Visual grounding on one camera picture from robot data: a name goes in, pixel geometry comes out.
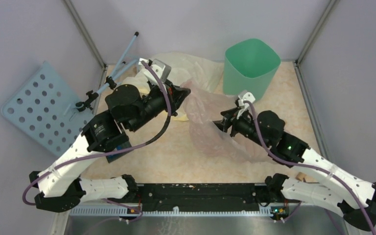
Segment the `pink translucent trash bag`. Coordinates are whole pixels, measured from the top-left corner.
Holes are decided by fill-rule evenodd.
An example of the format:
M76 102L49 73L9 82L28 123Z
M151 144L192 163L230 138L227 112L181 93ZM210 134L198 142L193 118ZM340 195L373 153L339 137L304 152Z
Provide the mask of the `pink translucent trash bag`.
M193 80L182 84L191 93L184 100L182 108L189 122L189 134L193 146L210 158L230 159L235 162L262 163L272 159L258 144L241 134L231 137L222 132L214 121L222 120L222 111L235 107L233 95L214 94L205 91Z

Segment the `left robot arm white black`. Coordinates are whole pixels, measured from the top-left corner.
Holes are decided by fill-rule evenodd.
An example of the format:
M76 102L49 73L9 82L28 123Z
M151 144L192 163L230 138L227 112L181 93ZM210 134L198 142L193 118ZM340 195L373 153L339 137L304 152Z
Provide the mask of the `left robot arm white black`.
M33 206L49 212L65 212L92 200L135 200L138 187L131 175L102 180L84 179L81 175L98 158L120 157L156 142L191 92L169 81L149 84L149 88L149 93L142 95L130 84L116 87L105 98L107 110L84 126L61 157L47 169L30 173L29 187L39 191ZM162 112L167 116L160 131L146 142L132 146L127 131L138 131Z

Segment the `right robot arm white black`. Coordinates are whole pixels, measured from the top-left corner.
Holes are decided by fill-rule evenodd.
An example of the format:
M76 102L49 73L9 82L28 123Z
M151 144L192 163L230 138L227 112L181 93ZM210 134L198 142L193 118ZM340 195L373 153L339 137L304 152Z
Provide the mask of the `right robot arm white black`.
M306 142L284 130L285 122L272 111L263 111L253 118L250 111L239 108L221 112L222 120L214 125L232 137L241 134L254 143L267 147L277 163L295 169L315 179L316 183L301 183L276 173L265 179L268 197L310 203L341 216L359 230L375 234L376 182L355 177L329 162Z

